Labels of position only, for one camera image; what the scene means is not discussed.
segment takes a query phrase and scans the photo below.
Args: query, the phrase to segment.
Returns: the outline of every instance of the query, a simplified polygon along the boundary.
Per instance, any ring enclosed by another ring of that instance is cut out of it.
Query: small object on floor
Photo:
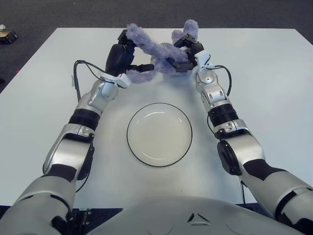
[[[6,29],[4,24],[0,25],[0,43],[11,44],[18,38],[14,30]]]

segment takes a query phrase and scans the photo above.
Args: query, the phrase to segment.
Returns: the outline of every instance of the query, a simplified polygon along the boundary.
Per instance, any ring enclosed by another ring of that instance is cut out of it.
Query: plush toy
[[[131,39],[144,53],[151,55],[151,64],[154,64],[155,69],[147,72],[137,72],[128,70],[127,76],[133,83],[142,83],[151,81],[156,73],[160,72],[169,75],[181,75],[175,71],[174,67],[167,62],[167,58],[171,57],[178,63],[188,62],[186,52],[174,46],[174,43],[186,34],[190,34],[197,40],[198,38],[198,23],[194,20],[187,20],[184,25],[183,32],[174,30],[172,32],[173,44],[156,43],[153,41],[141,27],[131,23],[127,26],[126,36]]]

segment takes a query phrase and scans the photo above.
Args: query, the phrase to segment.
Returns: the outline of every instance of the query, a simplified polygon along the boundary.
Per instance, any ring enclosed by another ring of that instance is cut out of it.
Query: metal bracket
[[[43,165],[43,173],[46,174],[50,168],[51,165],[51,161],[52,158],[58,148],[58,146],[60,145],[60,142],[62,141],[62,139],[64,138],[64,136],[66,134],[75,134],[75,135],[79,135],[82,137],[88,137],[90,134],[94,135],[94,131],[86,126],[82,126],[79,124],[66,124],[62,131],[60,132],[58,138],[56,139],[56,141],[54,142],[53,146],[50,148],[47,157],[45,159],[44,165]]]

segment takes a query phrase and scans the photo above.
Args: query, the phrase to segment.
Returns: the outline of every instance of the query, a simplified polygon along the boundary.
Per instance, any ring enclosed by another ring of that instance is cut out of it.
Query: white plate
[[[127,141],[133,154],[151,166],[168,166],[188,151],[192,129],[186,115],[173,105],[155,103],[140,109],[131,119]]]

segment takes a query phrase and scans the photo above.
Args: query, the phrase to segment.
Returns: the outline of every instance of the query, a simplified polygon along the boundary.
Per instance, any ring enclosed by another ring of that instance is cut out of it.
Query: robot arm
[[[217,149],[223,168],[237,175],[272,218],[302,232],[313,228],[313,187],[291,173],[269,166],[261,145],[218,83],[208,63],[210,54],[195,54],[196,89],[220,140]]]
[[[65,235],[68,233],[76,192],[76,181],[90,172],[94,147],[92,141],[107,104],[127,88],[128,69],[146,71],[153,65],[131,65],[135,44],[125,31],[113,45],[106,64],[90,92],[79,103],[43,165],[44,175],[34,180],[0,220],[1,234]]]

